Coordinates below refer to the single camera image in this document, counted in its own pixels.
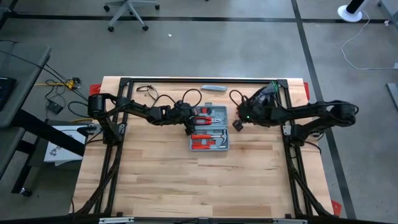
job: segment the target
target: gray tool case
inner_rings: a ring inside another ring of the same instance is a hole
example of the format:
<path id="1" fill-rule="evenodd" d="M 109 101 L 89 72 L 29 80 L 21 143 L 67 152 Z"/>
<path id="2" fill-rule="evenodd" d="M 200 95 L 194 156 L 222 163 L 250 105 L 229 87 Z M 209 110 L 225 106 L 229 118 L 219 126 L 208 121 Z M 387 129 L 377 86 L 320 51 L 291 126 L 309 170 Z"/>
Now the gray tool case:
<path id="1" fill-rule="evenodd" d="M 214 151 L 227 151 L 229 149 L 229 137 L 228 137 L 228 118 L 225 106 L 213 106 L 211 103 L 205 103 L 204 106 L 197 106 L 194 108 L 196 111 L 194 121 L 196 131 L 189 137 L 189 149 L 193 152 L 214 152 Z M 206 120 L 198 119 L 201 117 L 207 117 L 211 119 L 220 119 L 218 123 L 211 123 L 208 125 L 200 125 Z M 195 139 L 197 135 L 211 135 L 211 136 L 222 136 L 213 137 L 211 139 Z M 194 147 L 210 147 L 209 149 L 194 149 Z"/>

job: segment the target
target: pliers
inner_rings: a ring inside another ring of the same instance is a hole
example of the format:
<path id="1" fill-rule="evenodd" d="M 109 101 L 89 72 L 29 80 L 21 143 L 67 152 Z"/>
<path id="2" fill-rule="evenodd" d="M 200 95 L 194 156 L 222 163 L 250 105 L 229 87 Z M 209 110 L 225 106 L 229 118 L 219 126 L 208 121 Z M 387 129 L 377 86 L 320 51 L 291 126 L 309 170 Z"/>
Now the pliers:
<path id="1" fill-rule="evenodd" d="M 221 121 L 222 121 L 221 119 L 213 119 L 211 117 L 206 117 L 206 116 L 193 117 L 193 123 L 195 125 L 211 125 L 213 123 L 219 123 Z"/>

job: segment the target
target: white cable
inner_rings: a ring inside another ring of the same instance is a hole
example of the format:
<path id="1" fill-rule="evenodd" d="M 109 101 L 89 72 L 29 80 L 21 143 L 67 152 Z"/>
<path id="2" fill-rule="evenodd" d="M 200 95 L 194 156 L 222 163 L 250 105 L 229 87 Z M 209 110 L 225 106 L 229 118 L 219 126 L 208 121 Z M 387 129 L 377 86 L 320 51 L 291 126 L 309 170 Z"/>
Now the white cable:
<path id="1" fill-rule="evenodd" d="M 343 53 L 343 55 L 344 55 L 344 59 L 353 67 L 353 68 L 355 68 L 355 69 L 357 69 L 357 70 L 397 70 L 396 68 L 357 68 L 357 67 L 355 67 L 348 59 L 347 59 L 347 56 L 346 56 L 346 54 L 344 53 L 344 46 L 348 43 L 348 42 L 350 42 L 350 41 L 352 41 L 353 39 L 355 39 L 359 34 L 361 34 L 361 32 L 362 32 L 362 30 L 366 27 L 366 25 L 368 25 L 369 24 L 369 22 L 371 21 L 371 18 L 369 17 L 369 15 L 365 12 L 365 11 L 363 11 L 364 13 L 365 13 L 365 15 L 368 17 L 368 22 L 365 24 L 365 25 L 363 25 L 362 26 L 362 28 L 361 28 L 361 30 L 359 31 L 359 33 L 358 34 L 356 34 L 353 38 L 351 38 L 350 40 L 347 40 L 344 44 L 343 44 L 343 46 L 341 46 L 341 52 Z"/>

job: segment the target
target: table leg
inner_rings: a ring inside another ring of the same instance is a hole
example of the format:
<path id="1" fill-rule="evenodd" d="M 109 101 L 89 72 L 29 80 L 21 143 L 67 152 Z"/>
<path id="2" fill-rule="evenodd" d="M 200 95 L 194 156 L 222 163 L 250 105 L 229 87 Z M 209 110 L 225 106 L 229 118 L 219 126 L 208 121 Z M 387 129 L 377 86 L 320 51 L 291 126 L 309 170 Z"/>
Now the table leg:
<path id="1" fill-rule="evenodd" d="M 31 144 L 29 142 L 25 142 L 23 140 L 19 141 L 17 150 L 28 154 L 28 157 L 25 161 L 25 164 L 24 164 L 21 172 L 19 173 L 18 179 L 16 180 L 16 182 L 11 190 L 12 194 L 22 194 L 23 196 L 26 196 L 26 197 L 32 195 L 32 192 L 29 189 L 24 188 L 24 184 L 25 184 L 27 176 L 29 175 L 30 169 L 32 168 L 29 165 L 29 162 L 33 156 L 34 149 L 35 149 L 35 146 L 33 144 Z"/>
<path id="2" fill-rule="evenodd" d="M 24 128 L 26 131 L 35 134 L 40 138 L 44 138 L 58 146 L 63 147 L 79 156 L 84 155 L 85 145 L 73 139 L 67 134 L 53 128 L 51 125 L 46 124 L 34 115 L 19 110 L 12 120 L 13 126 Z"/>

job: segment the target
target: gray desk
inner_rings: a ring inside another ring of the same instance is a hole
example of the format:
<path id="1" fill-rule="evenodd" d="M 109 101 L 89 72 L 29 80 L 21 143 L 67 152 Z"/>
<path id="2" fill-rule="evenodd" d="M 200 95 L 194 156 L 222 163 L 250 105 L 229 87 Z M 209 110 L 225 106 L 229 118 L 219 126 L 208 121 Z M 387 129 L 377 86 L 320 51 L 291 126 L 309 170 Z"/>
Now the gray desk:
<path id="1" fill-rule="evenodd" d="M 81 156 L 84 153 L 84 144 L 21 109 L 50 57 L 50 47 L 0 42 L 0 50 L 3 51 L 0 52 L 0 76 L 17 80 L 7 103 L 0 111 L 0 178 L 15 150 L 27 153 L 29 156 L 11 192 L 29 196 L 30 192 L 24 191 L 23 185 L 31 168 L 29 161 L 34 154 L 35 147 L 31 143 L 21 140 L 25 131 Z M 28 60 L 35 65 L 4 52 Z"/>
<path id="2" fill-rule="evenodd" d="M 51 51 L 50 47 L 47 46 L 13 44 L 10 42 L 0 42 L 0 50 L 20 56 L 40 66 L 44 66 L 47 62 Z M 0 111 L 0 128 L 6 128 L 11 125 L 12 120 L 24 104 L 27 95 L 39 77 L 41 70 L 38 66 L 0 52 L 0 76 L 17 80 L 13 91 L 13 93 L 17 94 L 12 94 L 3 110 Z"/>

